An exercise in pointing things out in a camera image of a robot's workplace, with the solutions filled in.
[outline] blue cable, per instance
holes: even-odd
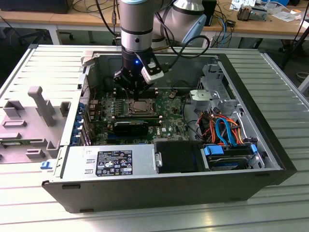
[[[234,137],[232,136],[231,134],[231,129],[230,129],[230,125],[228,124],[228,121],[225,119],[225,118],[218,118],[217,121],[216,121],[216,134],[218,136],[218,138],[224,143],[225,146],[227,146],[227,141],[221,136],[220,134],[220,131],[219,131],[219,124],[220,124],[220,121],[223,121],[225,123],[225,126],[226,126],[226,132],[227,132],[227,137],[230,141],[230,144],[232,146],[237,146],[235,140],[234,140]]]
[[[218,19],[222,22],[223,29],[224,29],[223,39],[222,39],[221,44],[219,46],[219,48],[220,48],[224,44],[224,41],[225,41],[226,26],[225,26],[225,23],[224,23],[223,19],[221,19],[220,17],[218,17]]]

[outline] power supply label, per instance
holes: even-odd
[[[132,175],[132,150],[128,151],[99,151],[97,159],[97,176]]]

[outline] open computer chassis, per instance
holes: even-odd
[[[242,201],[296,172],[226,55],[179,59],[138,101],[113,83],[120,65],[94,53],[42,183],[67,211]]]

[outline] cpu socket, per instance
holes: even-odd
[[[154,102],[151,99],[129,100],[128,113],[131,115],[153,115]]]

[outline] computer case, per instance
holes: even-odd
[[[206,15],[205,26],[209,27],[212,22],[214,9],[216,8],[217,0],[203,0],[204,15]]]
[[[66,14],[73,0],[0,0],[2,11],[35,11]]]

